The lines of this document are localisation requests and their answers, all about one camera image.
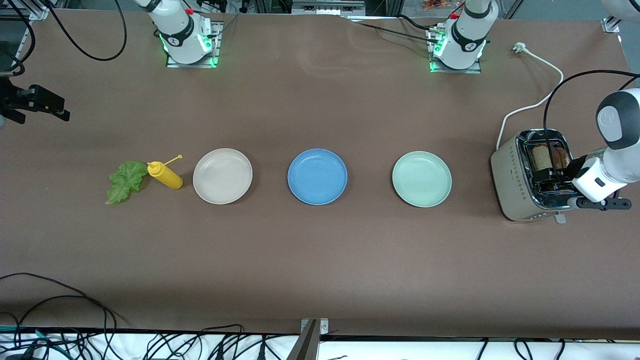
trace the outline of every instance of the plate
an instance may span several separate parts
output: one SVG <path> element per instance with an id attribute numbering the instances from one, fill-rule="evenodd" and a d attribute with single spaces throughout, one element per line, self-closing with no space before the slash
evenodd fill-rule
<path id="1" fill-rule="evenodd" d="M 240 199 L 251 185 L 253 169 L 246 156 L 233 149 L 213 150 L 198 161 L 193 188 L 206 202 L 229 204 Z"/>
<path id="2" fill-rule="evenodd" d="M 293 159 L 287 180 L 300 201 L 325 205 L 338 199 L 347 187 L 347 167 L 335 153 L 311 149 Z"/>
<path id="3" fill-rule="evenodd" d="M 430 208 L 449 196 L 451 172 L 438 156 L 426 151 L 413 151 L 396 162 L 393 183 L 404 201 L 419 208 Z"/>

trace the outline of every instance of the light green plate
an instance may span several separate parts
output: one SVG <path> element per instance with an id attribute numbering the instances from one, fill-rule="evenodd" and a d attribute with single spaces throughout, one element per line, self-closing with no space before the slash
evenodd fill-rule
<path id="1" fill-rule="evenodd" d="M 393 182 L 404 201 L 419 208 L 430 208 L 449 196 L 451 172 L 438 156 L 413 151 L 396 162 Z"/>

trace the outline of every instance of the metal frame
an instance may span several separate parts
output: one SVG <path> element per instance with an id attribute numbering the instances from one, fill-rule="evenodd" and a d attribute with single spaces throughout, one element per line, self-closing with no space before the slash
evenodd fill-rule
<path id="1" fill-rule="evenodd" d="M 323 331 L 322 321 L 327 321 L 325 331 L 328 330 L 327 319 L 306 319 L 303 323 L 302 333 L 293 345 L 293 349 L 287 356 L 287 360 L 317 360 L 320 335 Z"/>
<path id="2" fill-rule="evenodd" d="M 55 7 L 66 7 L 66 0 L 50 0 Z M 16 7 L 20 9 L 20 12 L 29 20 L 43 20 L 47 18 L 49 9 L 46 7 L 44 0 L 13 0 Z M 18 14 L 7 6 L 0 10 L 0 17 L 20 19 Z"/>

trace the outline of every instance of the blue plate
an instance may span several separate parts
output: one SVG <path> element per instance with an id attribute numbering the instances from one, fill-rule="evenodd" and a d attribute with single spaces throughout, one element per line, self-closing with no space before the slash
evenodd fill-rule
<path id="1" fill-rule="evenodd" d="M 333 152 L 311 149 L 293 159 L 287 180 L 300 201 L 325 205 L 338 199 L 347 187 L 347 167 Z"/>

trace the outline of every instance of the white power cable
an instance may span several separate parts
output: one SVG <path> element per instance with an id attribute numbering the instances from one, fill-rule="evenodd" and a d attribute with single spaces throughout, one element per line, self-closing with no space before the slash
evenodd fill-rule
<path id="1" fill-rule="evenodd" d="M 530 55 L 531 57 L 533 57 L 534 59 L 538 59 L 539 61 L 542 61 L 543 63 L 551 66 L 555 71 L 558 71 L 558 73 L 560 73 L 560 81 L 558 81 L 558 85 L 560 85 L 560 83 L 563 82 L 564 80 L 564 74 L 562 72 L 562 70 L 560 70 L 559 68 L 557 68 L 554 64 L 550 63 L 547 60 L 544 60 L 543 58 L 539 57 L 538 55 L 530 52 L 527 49 L 527 46 L 523 43 L 523 42 L 517 42 L 515 44 L 515 46 L 511 49 L 513 50 L 514 53 L 519 54 L 519 53 L 525 53 Z M 502 140 L 502 133 L 504 132 L 504 126 L 507 123 L 507 119 L 512 116 L 513 114 L 519 113 L 521 111 L 524 110 L 529 110 L 529 109 L 533 109 L 535 107 L 540 106 L 543 102 L 547 101 L 547 99 L 551 96 L 551 93 L 549 93 L 547 96 L 545 96 L 542 100 L 540 100 L 537 104 L 534 105 L 529 105 L 529 106 L 525 106 L 524 108 L 520 108 L 517 110 L 513 110 L 512 112 L 508 113 L 504 119 L 502 119 L 502 126 L 500 127 L 500 134 L 498 135 L 498 141 L 495 143 L 495 150 L 497 151 L 498 149 L 500 149 L 500 141 Z"/>

